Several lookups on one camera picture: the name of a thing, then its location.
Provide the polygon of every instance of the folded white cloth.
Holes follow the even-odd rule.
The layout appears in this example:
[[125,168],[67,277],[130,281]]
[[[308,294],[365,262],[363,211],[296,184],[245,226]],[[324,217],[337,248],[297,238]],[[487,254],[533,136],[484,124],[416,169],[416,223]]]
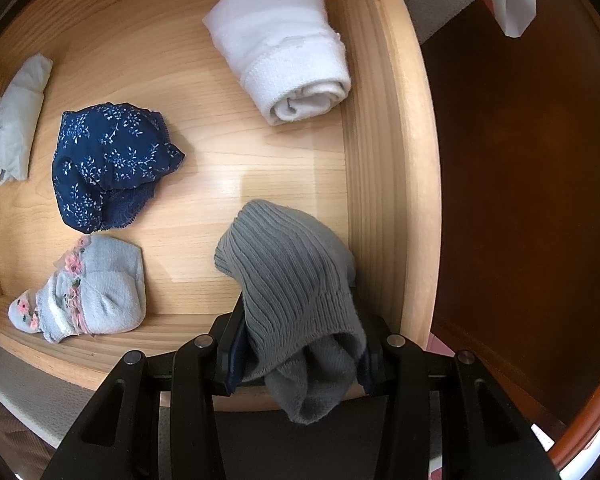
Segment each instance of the folded white cloth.
[[269,124],[326,113],[349,93],[323,0],[220,0],[203,23]]
[[52,65],[42,54],[30,57],[0,98],[0,186],[29,176],[33,134]]

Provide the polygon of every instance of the navy blue floral fabric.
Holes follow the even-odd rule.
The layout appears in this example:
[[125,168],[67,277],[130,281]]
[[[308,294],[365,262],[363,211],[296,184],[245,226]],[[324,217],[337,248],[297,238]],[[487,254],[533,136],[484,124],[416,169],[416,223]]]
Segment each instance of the navy blue floral fabric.
[[64,112],[51,169],[62,220],[85,234],[128,226],[183,159],[158,112],[129,103]]

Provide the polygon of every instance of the gray sock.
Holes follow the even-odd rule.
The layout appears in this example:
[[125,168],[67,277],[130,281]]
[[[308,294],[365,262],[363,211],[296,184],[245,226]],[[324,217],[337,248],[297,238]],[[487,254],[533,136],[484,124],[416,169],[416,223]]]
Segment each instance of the gray sock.
[[216,267],[242,287],[255,361],[289,419],[310,424],[341,400],[365,346],[349,286],[353,256],[311,215],[266,200],[245,204],[222,235]]

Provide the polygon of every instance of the white towel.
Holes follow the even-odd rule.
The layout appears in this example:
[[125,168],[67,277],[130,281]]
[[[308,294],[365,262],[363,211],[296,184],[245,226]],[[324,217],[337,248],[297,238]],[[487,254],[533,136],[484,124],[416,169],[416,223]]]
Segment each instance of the white towel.
[[323,0],[220,0],[203,23],[269,124],[326,113],[349,93]]
[[0,98],[0,186],[29,176],[33,134],[52,65],[42,54],[30,57]]

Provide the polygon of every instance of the pink flower embroidery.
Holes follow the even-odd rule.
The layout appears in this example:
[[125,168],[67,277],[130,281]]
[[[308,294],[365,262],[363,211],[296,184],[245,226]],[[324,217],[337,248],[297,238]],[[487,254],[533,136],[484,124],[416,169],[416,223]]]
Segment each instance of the pink flower embroidery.
[[29,301],[25,300],[24,298],[21,298],[18,300],[18,311],[21,314],[28,314],[29,313]]
[[82,272],[82,262],[76,253],[68,253],[64,259],[64,268],[77,276]]

